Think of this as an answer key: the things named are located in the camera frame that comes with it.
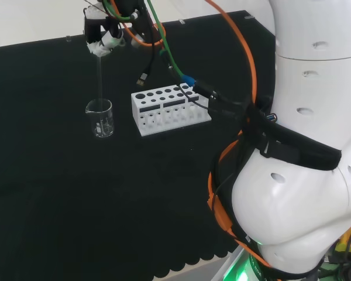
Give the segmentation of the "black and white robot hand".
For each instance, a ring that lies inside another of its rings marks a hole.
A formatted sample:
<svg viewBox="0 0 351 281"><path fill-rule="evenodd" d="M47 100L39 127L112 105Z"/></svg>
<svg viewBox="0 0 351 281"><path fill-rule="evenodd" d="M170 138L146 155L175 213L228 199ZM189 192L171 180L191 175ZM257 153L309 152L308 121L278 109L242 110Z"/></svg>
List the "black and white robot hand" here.
<svg viewBox="0 0 351 281"><path fill-rule="evenodd" d="M126 42L119 21L108 11L104 1L84 8L84 37L91 54L104 57L117 47L124 47Z"/></svg>

